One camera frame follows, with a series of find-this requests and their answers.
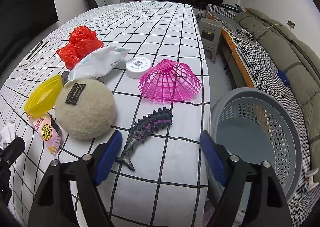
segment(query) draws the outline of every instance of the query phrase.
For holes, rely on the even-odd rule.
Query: sofa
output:
[[[295,195],[288,202],[292,225],[299,226],[308,216],[320,197],[316,187],[302,197],[305,174],[320,168],[320,59],[292,31],[264,13],[246,8],[236,13],[216,5],[207,5],[208,18],[214,18],[236,45],[244,67],[254,87],[267,92],[279,101],[291,115],[299,132],[303,165]],[[254,40],[239,33],[249,31]],[[220,49],[226,48],[221,42]],[[230,51],[224,54],[237,86],[245,86],[242,73]],[[278,70],[284,71],[289,87],[279,79]],[[320,173],[314,177],[320,181]]]

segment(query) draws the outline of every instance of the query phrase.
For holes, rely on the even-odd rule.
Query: red plastic bag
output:
[[[86,26],[76,27],[70,35],[69,43],[57,50],[58,56],[71,70],[81,59],[104,46],[96,37],[97,33]]]
[[[71,70],[81,59],[77,56],[76,45],[67,44],[61,49],[57,50],[58,56],[61,58],[62,62],[67,69]]]
[[[104,46],[103,42],[98,40],[97,37],[95,37],[95,39],[93,39],[93,40],[80,40],[76,44],[77,56],[80,59],[83,59],[89,53],[91,53],[91,52],[95,51],[96,49],[99,49],[103,46]]]
[[[77,44],[80,40],[94,40],[97,33],[86,26],[76,27],[70,35],[69,43]]]

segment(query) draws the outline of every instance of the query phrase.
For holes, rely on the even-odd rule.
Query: blue clip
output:
[[[283,71],[279,70],[277,72],[277,75],[279,76],[279,78],[281,79],[281,81],[283,82],[283,84],[285,86],[289,86],[290,85],[290,81],[289,81],[289,79],[287,78],[287,76],[285,75],[285,73]]]
[[[97,174],[94,179],[97,186],[100,185],[102,181],[107,179],[111,167],[122,147],[121,133],[116,130],[112,136],[112,139],[110,139],[109,141],[109,146],[107,147],[97,164]]]
[[[224,175],[224,165],[212,144],[212,139],[203,131],[200,135],[201,150],[207,160],[208,166],[214,176],[222,186],[225,186],[227,179]]]

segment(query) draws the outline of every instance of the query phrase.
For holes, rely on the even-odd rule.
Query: pink plastic basket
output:
[[[142,96],[162,103],[190,100],[199,93],[200,87],[201,81],[188,65],[169,59],[150,68],[139,82]]]

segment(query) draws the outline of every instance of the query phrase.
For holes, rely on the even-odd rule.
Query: white round container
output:
[[[125,71],[128,76],[138,79],[151,68],[151,62],[146,57],[134,57],[128,60]]]

